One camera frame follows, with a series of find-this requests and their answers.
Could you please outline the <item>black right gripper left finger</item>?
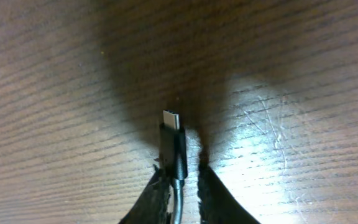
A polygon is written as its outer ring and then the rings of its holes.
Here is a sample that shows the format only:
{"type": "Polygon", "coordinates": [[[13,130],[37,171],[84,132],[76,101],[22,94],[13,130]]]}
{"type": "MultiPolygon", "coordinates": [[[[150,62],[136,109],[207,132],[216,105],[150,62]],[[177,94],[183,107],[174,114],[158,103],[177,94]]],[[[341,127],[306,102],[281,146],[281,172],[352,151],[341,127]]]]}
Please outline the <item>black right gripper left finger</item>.
{"type": "Polygon", "coordinates": [[[170,199],[170,180],[165,171],[154,165],[154,174],[141,195],[119,224],[166,224],[170,199]]]}

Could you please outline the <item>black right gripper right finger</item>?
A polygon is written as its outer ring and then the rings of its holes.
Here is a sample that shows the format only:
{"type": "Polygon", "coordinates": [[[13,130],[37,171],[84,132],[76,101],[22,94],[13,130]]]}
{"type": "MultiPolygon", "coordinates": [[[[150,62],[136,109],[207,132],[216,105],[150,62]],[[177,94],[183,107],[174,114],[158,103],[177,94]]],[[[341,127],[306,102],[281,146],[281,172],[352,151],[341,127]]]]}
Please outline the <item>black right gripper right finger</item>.
{"type": "Polygon", "coordinates": [[[198,166],[198,197],[200,223],[259,224],[232,196],[209,165],[207,152],[200,153],[198,166]]]}

